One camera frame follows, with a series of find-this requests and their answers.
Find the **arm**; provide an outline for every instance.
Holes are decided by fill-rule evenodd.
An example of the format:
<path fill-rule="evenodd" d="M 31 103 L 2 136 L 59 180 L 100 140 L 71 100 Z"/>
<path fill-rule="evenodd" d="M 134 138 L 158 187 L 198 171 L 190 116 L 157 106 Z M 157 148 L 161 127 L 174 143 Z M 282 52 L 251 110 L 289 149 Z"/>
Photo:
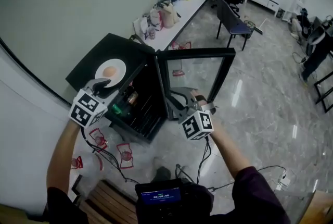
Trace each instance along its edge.
<path fill-rule="evenodd" d="M 76 137 L 80 126 L 69 120 L 54 149 L 50 164 L 48 165 L 46 186 L 56 187 L 68 193 L 69 173 Z"/>
<path fill-rule="evenodd" d="M 237 174 L 250 167 L 250 162 L 240 152 L 234 141 L 227 135 L 219 121 L 213 121 L 214 132 L 211 137 L 217 145 L 225 164 L 235 179 Z"/>

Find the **bag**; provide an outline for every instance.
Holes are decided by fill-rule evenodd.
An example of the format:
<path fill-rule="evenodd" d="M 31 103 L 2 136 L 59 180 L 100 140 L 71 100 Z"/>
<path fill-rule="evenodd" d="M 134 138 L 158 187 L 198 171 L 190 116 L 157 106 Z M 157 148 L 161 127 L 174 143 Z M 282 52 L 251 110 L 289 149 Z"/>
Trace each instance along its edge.
<path fill-rule="evenodd" d="M 133 21 L 135 33 L 142 39 L 145 40 L 148 37 L 148 21 L 146 17 L 137 18 Z"/>
<path fill-rule="evenodd" d="M 176 10 L 173 8 L 171 1 L 165 1 L 161 3 L 161 7 L 164 27 L 171 28 L 175 23 L 179 22 L 179 17 Z"/>
<path fill-rule="evenodd" d="M 150 10 L 150 22 L 157 31 L 163 28 L 162 14 L 156 5 Z"/>

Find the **white plate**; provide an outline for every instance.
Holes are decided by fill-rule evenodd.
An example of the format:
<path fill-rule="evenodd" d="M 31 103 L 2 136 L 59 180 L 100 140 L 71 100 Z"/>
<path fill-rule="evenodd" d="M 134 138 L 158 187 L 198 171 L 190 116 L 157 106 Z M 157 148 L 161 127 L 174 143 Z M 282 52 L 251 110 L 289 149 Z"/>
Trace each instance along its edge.
<path fill-rule="evenodd" d="M 107 67 L 115 67 L 117 69 L 117 71 L 112 77 L 105 77 L 103 75 L 103 71 Z M 110 79 L 111 82 L 104 87 L 104 88 L 109 88 L 118 84 L 124 78 L 125 73 L 126 73 L 126 65 L 124 61 L 120 59 L 110 59 L 105 61 L 103 64 L 99 66 L 99 68 L 95 73 L 95 79 L 100 79 L 100 78 Z"/>

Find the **purple sleeve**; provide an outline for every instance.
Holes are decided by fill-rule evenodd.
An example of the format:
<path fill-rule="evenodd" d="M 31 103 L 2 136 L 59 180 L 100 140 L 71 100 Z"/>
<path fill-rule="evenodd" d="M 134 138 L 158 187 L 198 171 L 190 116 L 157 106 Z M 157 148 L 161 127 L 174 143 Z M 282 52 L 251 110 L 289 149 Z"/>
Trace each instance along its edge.
<path fill-rule="evenodd" d="M 47 206 L 50 224 L 81 223 L 88 224 L 87 214 L 76 207 L 62 190 L 47 189 Z"/>
<path fill-rule="evenodd" d="M 233 199 L 235 213 L 254 223 L 290 223 L 271 187 L 254 167 L 245 168 L 237 174 Z"/>

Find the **shoe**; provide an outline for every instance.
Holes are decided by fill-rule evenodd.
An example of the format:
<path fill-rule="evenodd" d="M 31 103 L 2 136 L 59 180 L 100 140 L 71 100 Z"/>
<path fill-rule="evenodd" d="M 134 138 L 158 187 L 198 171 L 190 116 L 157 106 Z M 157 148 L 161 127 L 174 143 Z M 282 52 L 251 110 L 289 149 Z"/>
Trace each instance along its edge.
<path fill-rule="evenodd" d="M 303 79 L 302 73 L 299 73 L 299 74 L 298 74 L 298 77 L 300 78 L 300 80 L 301 80 L 301 82 L 303 83 L 304 87 L 305 87 L 305 88 L 308 88 L 308 87 L 309 87 L 309 86 L 308 86 L 308 83 L 307 83 L 307 81 L 305 81 L 305 80 Z"/>
<path fill-rule="evenodd" d="M 291 37 L 293 37 L 295 40 L 299 40 L 299 36 L 295 33 L 290 33 Z"/>

